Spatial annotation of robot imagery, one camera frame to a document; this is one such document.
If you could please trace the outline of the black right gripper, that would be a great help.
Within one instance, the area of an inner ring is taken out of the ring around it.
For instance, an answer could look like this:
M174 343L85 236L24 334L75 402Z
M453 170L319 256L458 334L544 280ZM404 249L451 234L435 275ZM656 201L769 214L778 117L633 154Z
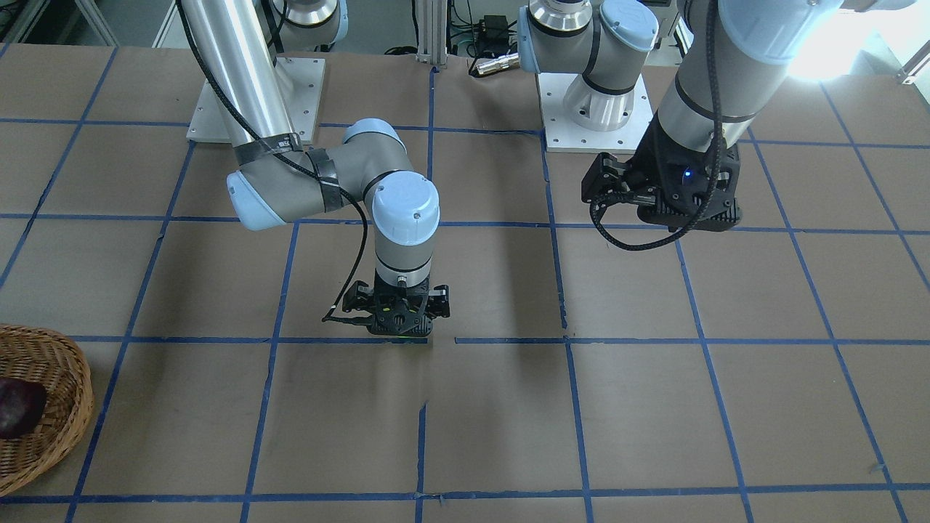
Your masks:
M427 337L433 319L450 317L448 285L429 288L429 279L395 287L378 275L372 287L359 280L342 300L343 312L364 311L367 317L343 317L342 323L363 325L376 336Z

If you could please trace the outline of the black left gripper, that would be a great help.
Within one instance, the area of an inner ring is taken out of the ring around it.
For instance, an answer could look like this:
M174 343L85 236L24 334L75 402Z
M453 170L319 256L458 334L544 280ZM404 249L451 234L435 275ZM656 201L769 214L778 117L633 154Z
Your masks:
M649 123L630 161L599 153L581 182L581 200L592 204L635 204L646 223L684 227L707 198L710 161L706 153L678 145L657 121ZM740 153L733 145L721 157L721 172L711 204L697 230L723 232L738 225L742 211L735 198L740 178Z

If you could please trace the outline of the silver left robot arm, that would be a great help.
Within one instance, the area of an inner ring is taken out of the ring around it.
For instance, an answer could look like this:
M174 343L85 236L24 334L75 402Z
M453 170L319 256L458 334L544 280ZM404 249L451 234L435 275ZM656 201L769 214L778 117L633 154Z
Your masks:
M680 1L693 43L631 159L600 153L581 183L592 223L611 206L642 222L723 232L741 222L738 140L767 106L804 41L837 11L906 9L907 1ZM567 108L589 129L617 128L658 37L638 1L531 1L517 18L531 73L574 76Z

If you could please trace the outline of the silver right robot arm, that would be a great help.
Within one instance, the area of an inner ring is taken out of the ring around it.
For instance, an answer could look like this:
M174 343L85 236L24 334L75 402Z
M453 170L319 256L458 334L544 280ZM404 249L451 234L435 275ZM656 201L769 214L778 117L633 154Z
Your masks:
M376 336L427 337L450 315L450 291L431 287L440 195L415 172L404 142L386 121L366 118L342 144L305 149L289 115L251 1L179 1L190 50L225 110L239 168L226 186L249 230L265 230L352 206L363 240L374 242L372 285L345 283L323 321L361 325Z

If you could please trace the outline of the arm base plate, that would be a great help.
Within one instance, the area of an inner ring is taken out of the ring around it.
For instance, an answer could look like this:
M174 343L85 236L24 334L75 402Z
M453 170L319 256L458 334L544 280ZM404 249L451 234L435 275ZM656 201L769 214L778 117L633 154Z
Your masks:
M321 106L326 61L322 57L279 57L275 66L283 106L303 146L312 146ZM203 83L186 137L193 142L228 145L232 120L209 83Z
M589 103L571 108L565 102L575 77L567 73L537 75L548 149L565 153L634 153L653 119L644 77L638 77L634 90L623 100L607 104L604 110L596 110L594 118L600 122L598 129L579 123L591 116Z

